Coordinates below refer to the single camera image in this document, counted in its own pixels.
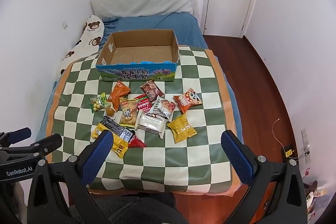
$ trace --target electrical wire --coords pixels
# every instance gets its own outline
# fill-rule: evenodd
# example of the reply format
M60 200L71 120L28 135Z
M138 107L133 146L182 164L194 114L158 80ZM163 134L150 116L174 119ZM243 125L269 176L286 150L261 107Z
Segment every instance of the electrical wire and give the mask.
M273 133L274 138L278 141L278 143L281 144L281 146L282 146L282 148L283 148L283 151L284 151L284 153L285 153L285 155L286 155L285 147L284 147L284 146L282 145L282 143L276 138L276 136L274 135L274 132L273 132L273 126L274 126L274 124L275 124L277 121L279 121L279 120L280 120L280 118L277 119L277 120L275 120L274 123L272 124L272 133ZM300 155L300 157L298 157L298 158L287 157L287 158L294 159L294 160L297 159L296 161L298 161L298 160L302 157L302 155L305 153L306 148L307 148L307 146L303 149L303 152L302 152L302 154Z

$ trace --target checkered blanket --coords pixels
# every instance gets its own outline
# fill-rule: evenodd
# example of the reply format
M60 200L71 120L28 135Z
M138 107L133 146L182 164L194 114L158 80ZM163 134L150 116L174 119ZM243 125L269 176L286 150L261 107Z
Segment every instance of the checkered blanket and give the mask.
M111 151L90 189L125 187L210 194L227 192L240 183L221 148L221 133L226 128L235 132L235 124L219 64L210 50L180 46L179 52L174 82L156 84L168 100L190 87L198 93L203 104L191 107L186 113L197 135L175 144L168 127L163 139L137 130L137 136L147 147L128 148L123 159ZM80 59L63 73L47 125L47 136L58 133L63 138L62 146L52 153L52 162L79 155L94 141L91 132L103 119L104 112L92 114L88 98L102 92L109 94L116 84L101 79L95 68L97 58L98 55L93 55ZM129 99L143 94L140 89L143 83L124 82L131 89ZM181 112L176 108L173 119L179 115Z

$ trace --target white pillow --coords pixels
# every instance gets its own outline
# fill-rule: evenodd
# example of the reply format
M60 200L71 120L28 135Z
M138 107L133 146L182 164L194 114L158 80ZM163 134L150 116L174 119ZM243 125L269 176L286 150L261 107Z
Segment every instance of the white pillow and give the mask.
M173 12L189 12L198 17L197 0L91 0L91 4L94 14L102 20Z

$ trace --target wall socket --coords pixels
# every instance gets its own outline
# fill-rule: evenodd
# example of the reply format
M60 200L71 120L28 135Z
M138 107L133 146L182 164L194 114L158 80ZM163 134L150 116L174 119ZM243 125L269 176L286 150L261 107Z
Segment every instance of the wall socket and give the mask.
M303 142L303 147L304 147L304 154L308 153L308 155L305 155L306 163L310 163L310 146L309 146L309 141L308 141L308 135L306 132L306 129L301 130L301 135L302 135L302 142Z

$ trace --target open cardboard box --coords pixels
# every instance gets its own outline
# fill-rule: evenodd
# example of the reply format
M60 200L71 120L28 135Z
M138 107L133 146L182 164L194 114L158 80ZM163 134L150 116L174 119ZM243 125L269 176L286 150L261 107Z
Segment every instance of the open cardboard box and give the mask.
M174 81L179 45L173 30L110 34L96 63L104 81Z

